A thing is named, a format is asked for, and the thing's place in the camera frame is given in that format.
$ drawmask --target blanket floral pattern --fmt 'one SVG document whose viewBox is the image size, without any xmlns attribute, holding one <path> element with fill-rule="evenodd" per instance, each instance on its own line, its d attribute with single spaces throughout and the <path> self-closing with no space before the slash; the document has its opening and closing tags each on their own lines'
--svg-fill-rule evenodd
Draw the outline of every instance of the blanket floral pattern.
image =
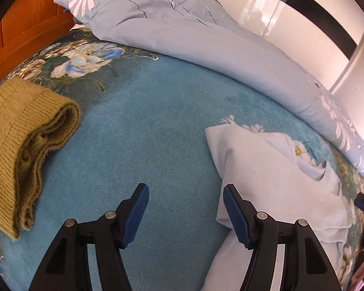
<svg viewBox="0 0 364 291">
<path fill-rule="evenodd" d="M 67 94 L 70 90 L 87 87 L 88 89 L 85 91 L 87 94 L 84 94 L 85 96 L 96 95 L 100 97 L 108 90 L 108 87 L 102 81 L 103 79 L 98 80 L 99 73 L 95 73 L 96 71 L 102 69 L 103 74 L 111 73 L 107 69 L 108 65 L 114 60 L 123 58 L 143 58 L 143 60 L 157 61 L 160 57 L 158 54 L 146 50 L 100 41 L 88 29 L 82 28 L 71 31 L 54 44 L 47 46 L 26 59 L 6 79 L 18 76 L 48 87 L 62 95 Z M 334 102 L 325 101 L 323 98 L 321 100 L 331 117 L 336 117 L 334 106 L 332 105 Z M 234 121 L 234 117 L 230 116 L 222 121 Z M 265 131 L 264 126 L 260 124 L 249 124 L 248 126 L 244 125 L 244 127 L 253 132 Z M 344 136 L 342 148 L 348 148 L 351 142 L 350 139 L 345 137 L 350 135 L 346 134 L 343 128 L 343 126 L 338 124 L 336 134 Z M 305 141 L 300 141 L 295 148 L 298 156 L 302 156 L 311 164 L 315 164 L 316 159 L 307 150 L 307 142 Z M 360 252 L 360 238 L 364 217 L 354 207 L 353 200 L 358 192 L 364 193 L 364 178 L 333 146 L 331 146 L 331 153 L 332 158 L 336 160 L 336 163 L 332 163 L 332 167 L 341 178 L 343 194 L 352 204 L 354 214 L 357 216 L 349 231 L 348 240 L 344 247 L 342 268 L 339 272 L 339 281 L 342 288 L 345 289 L 348 286 L 355 259 Z M 364 167 L 364 163 L 359 163 L 358 166 Z M 1 261 L 5 261 L 5 255 L 3 255 L 0 249 Z"/>
</svg>

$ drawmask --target gray duvet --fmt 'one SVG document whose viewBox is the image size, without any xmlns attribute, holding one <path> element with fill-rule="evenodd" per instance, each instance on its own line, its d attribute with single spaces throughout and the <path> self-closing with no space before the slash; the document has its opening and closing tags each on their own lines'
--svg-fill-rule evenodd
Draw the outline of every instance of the gray duvet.
<svg viewBox="0 0 364 291">
<path fill-rule="evenodd" d="M 364 176 L 364 141 L 342 105 L 281 50 L 241 28 L 216 0 L 54 1 L 101 40 L 186 60 L 267 95 L 329 140 Z"/>
</svg>

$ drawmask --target fabric fold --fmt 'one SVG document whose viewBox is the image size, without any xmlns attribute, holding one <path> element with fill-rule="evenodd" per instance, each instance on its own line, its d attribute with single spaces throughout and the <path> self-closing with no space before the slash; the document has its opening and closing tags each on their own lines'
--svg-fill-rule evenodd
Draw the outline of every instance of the fabric fold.
<svg viewBox="0 0 364 291">
<path fill-rule="evenodd" d="M 46 154 L 61 148 L 80 120 L 79 105 L 14 77 L 0 87 L 0 229 L 13 239 L 34 223 Z"/>
</svg>

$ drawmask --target blue and white flower print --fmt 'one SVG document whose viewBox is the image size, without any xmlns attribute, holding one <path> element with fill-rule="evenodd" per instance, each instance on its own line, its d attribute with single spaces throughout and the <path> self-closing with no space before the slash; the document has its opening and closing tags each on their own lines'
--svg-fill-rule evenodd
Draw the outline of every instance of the blue and white flower print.
<svg viewBox="0 0 364 291">
<path fill-rule="evenodd" d="M 112 59 L 118 58 L 124 50 L 111 42 L 92 42 L 69 50 L 63 54 L 70 60 L 55 67 L 50 77 L 64 75 L 77 78 L 98 71 Z"/>
</svg>

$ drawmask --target blue blanket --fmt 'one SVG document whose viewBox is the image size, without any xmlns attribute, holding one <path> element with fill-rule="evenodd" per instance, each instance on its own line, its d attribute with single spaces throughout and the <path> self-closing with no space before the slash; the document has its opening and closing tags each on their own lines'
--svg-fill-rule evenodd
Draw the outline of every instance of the blue blanket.
<svg viewBox="0 0 364 291">
<path fill-rule="evenodd" d="M 364 141 L 343 106 L 281 50 L 241 28 L 216 0 L 54 0 L 101 40 L 156 51 L 267 95 L 336 146 L 364 176 Z"/>
<path fill-rule="evenodd" d="M 199 290 L 228 229 L 215 221 L 221 180 L 205 128 L 233 115 L 253 130 L 302 142 L 328 160 L 353 199 L 364 179 L 305 122 L 267 96 L 201 66 L 142 49 L 101 42 L 74 30 L 18 66 L 13 75 L 49 87 L 82 107 L 80 127 L 43 165 L 35 224 L 12 241 L 0 231 L 0 273 L 12 291 L 27 290 L 49 244 L 68 218 L 97 219 L 116 209 L 139 182 L 150 201 L 136 240 L 122 252 L 136 291 Z M 350 229 L 346 285 L 361 236 Z M 95 252 L 90 267 L 101 291 Z"/>
</svg>

